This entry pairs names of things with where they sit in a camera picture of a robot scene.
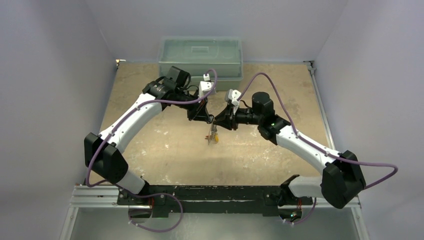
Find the metal keyring with keys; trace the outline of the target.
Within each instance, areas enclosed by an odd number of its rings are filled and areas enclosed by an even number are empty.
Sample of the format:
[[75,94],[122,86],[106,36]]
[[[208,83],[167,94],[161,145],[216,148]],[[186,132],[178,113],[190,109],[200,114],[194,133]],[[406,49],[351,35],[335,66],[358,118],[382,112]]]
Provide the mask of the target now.
[[208,134],[205,136],[205,139],[207,140],[208,145],[217,144],[214,142],[215,133],[218,133],[217,126],[214,123],[212,123],[208,131]]

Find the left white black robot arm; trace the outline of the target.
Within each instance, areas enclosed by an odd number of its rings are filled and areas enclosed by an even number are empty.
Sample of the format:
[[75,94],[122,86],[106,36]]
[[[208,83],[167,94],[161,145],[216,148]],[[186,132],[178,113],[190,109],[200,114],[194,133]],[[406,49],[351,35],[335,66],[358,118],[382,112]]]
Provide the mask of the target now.
[[123,152],[136,134],[155,116],[168,106],[177,106],[187,111],[190,121],[210,124],[213,117],[207,111],[207,97],[218,83],[217,72],[212,68],[203,75],[198,90],[188,92],[189,72],[172,66],[165,76],[148,83],[135,103],[111,126],[100,133],[90,132],[84,138],[84,157],[87,173],[85,184],[90,183],[90,174],[95,172],[103,179],[129,192],[129,197],[138,205],[149,199],[149,183],[136,175],[123,157]]

